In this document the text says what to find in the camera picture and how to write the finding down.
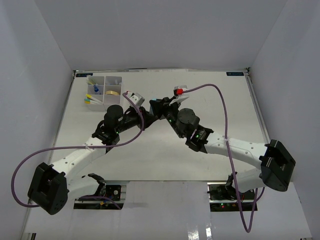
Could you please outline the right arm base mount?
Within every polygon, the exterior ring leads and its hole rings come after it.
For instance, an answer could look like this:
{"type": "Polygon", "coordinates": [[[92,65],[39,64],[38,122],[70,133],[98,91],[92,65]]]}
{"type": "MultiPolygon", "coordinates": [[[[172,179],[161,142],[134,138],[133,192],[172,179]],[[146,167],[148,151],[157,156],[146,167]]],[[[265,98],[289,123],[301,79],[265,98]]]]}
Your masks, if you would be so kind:
{"type": "MultiPolygon", "coordinates": [[[[229,175],[227,181],[208,182],[207,194],[209,198],[209,207],[212,213],[239,212],[236,190],[232,187],[233,175],[229,175]]],[[[250,212],[253,207],[255,192],[249,190],[245,193],[239,193],[240,204],[244,212],[250,212]]]]}

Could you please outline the white marker yellow cap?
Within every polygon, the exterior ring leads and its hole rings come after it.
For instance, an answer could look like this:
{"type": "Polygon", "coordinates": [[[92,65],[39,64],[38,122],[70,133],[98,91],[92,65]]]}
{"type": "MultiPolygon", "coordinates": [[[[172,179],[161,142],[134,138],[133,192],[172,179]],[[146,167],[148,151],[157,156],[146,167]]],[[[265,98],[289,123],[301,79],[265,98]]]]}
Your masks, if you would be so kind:
{"type": "Polygon", "coordinates": [[[86,94],[86,97],[88,98],[88,99],[90,99],[90,100],[92,100],[92,101],[96,101],[96,102],[98,102],[98,103],[102,103],[102,101],[101,100],[99,100],[99,99],[97,99],[97,98],[95,98],[95,97],[93,97],[92,95],[90,95],[90,94],[86,94]]]}

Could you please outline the white marker orange cap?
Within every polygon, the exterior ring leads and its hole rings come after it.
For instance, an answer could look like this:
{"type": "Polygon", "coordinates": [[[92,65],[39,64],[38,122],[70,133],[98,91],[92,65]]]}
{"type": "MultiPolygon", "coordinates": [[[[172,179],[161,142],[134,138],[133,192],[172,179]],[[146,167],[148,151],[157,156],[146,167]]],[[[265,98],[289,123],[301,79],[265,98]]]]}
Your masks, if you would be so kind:
{"type": "Polygon", "coordinates": [[[85,99],[84,99],[84,102],[85,102],[86,104],[92,104],[92,105],[100,105],[100,104],[101,104],[101,103],[99,103],[99,102],[97,102],[97,101],[94,101],[94,100],[88,99],[88,98],[85,98],[85,99]]]}

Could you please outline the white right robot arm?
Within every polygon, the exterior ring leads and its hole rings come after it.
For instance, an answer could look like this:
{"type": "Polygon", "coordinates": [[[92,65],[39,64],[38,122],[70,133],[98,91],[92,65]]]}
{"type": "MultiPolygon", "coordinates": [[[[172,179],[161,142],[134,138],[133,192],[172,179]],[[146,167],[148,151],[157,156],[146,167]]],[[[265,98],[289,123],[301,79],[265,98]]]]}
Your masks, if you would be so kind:
{"type": "Polygon", "coordinates": [[[180,109],[169,98],[150,100],[152,113],[166,119],[179,138],[195,152],[231,156],[253,168],[237,172],[226,183],[226,195],[236,200],[243,193],[256,188],[268,187],[278,192],[287,191],[296,162],[278,140],[256,143],[236,138],[225,139],[221,134],[200,125],[200,118],[190,108],[180,109]]]}

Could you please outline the yellow masking tape roll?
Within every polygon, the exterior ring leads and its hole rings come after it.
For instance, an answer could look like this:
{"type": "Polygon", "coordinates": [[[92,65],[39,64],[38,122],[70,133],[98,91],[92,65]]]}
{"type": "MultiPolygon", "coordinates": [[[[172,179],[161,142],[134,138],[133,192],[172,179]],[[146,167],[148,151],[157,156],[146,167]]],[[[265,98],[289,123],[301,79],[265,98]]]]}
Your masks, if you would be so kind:
{"type": "Polygon", "coordinates": [[[113,91],[113,90],[108,90],[105,92],[106,95],[113,95],[113,96],[119,96],[120,93],[117,91],[113,91]]]}

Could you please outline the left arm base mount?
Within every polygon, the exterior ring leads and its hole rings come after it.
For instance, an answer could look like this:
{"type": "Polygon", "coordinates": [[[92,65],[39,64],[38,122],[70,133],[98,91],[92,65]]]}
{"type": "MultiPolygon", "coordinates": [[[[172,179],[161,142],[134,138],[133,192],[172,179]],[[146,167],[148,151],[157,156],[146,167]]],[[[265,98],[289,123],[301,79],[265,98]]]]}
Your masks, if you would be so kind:
{"type": "Polygon", "coordinates": [[[87,176],[94,179],[98,183],[98,187],[93,194],[80,196],[76,199],[77,201],[99,201],[101,207],[112,204],[116,209],[122,209],[123,204],[118,203],[121,200],[122,192],[120,184],[106,183],[103,177],[95,173],[89,173],[87,176]]]}

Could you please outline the blue cap spray bottle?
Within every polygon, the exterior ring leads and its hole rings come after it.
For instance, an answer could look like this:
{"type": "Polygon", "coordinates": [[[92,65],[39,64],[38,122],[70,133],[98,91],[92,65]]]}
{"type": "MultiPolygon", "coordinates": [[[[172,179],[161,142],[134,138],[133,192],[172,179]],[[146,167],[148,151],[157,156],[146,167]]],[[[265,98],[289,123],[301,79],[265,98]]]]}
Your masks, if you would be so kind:
{"type": "Polygon", "coordinates": [[[93,90],[94,90],[96,95],[101,95],[102,94],[97,85],[93,85],[93,90]]]}

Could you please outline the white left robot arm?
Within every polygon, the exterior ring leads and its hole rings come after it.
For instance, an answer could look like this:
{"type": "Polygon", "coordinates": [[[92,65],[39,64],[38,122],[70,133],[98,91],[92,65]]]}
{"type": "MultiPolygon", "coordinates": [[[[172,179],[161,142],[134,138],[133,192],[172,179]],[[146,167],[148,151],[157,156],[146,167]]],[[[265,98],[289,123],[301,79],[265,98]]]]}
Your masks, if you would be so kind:
{"type": "Polygon", "coordinates": [[[67,203],[72,179],[95,159],[108,153],[120,140],[120,133],[133,127],[144,130],[158,119],[144,107],[120,105],[107,109],[95,132],[80,149],[50,165],[42,162],[35,169],[28,190],[28,197],[48,214],[57,214],[67,203]]]}

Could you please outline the thin yellow highlighter pen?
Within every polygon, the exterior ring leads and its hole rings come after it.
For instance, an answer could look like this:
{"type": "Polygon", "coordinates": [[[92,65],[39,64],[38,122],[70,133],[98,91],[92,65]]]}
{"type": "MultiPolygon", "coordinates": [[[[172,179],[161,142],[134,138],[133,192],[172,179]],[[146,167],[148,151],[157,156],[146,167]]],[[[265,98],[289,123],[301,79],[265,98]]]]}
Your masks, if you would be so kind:
{"type": "Polygon", "coordinates": [[[86,82],[88,85],[96,85],[97,83],[91,78],[91,76],[86,77],[86,82]]]}

